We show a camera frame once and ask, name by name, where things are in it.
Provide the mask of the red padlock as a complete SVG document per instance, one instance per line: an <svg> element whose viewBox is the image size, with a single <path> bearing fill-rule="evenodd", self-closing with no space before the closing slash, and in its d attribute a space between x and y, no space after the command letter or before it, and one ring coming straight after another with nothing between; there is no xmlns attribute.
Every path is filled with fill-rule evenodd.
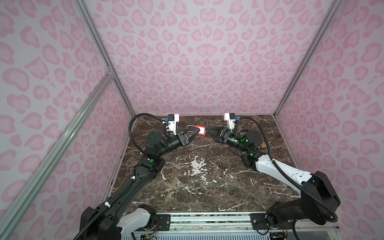
<svg viewBox="0 0 384 240"><path fill-rule="evenodd" d="M187 129L194 129L194 128L197 128L197 129L199 129L199 136L205 136L206 135L206 127L204 127L204 126L199 126L199 125L197 125L197 126L194 126L194 125L187 125Z"/></svg>

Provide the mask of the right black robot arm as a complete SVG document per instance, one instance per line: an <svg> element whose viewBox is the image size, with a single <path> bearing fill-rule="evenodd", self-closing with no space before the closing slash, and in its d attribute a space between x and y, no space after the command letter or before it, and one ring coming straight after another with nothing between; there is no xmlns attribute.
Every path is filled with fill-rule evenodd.
<svg viewBox="0 0 384 240"><path fill-rule="evenodd" d="M272 157L270 146L267 153L260 152L262 143L267 143L263 129L247 130L242 136L226 127L208 128L206 133L218 143L239 150L245 167L268 175L300 194L300 198L289 202L276 202L267 211L266 225L276 229L283 223L310 220L318 225L336 223L336 214L341 201L327 175L302 171Z"/></svg>

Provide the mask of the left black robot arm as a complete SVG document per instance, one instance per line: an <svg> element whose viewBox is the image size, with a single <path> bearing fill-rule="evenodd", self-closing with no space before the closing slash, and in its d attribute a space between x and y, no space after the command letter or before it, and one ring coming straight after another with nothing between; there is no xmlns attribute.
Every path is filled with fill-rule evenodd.
<svg viewBox="0 0 384 240"><path fill-rule="evenodd" d="M121 239L122 230L118 227L120 219L136 196L162 171L166 163L163 155L189 145L199 131L199 128L195 128L193 135L189 137L188 130L181 130L168 139L159 131L150 132L145 142L146 149L132 170L131 178L96 208L88 207L83 211L80 229L74 239Z"/></svg>

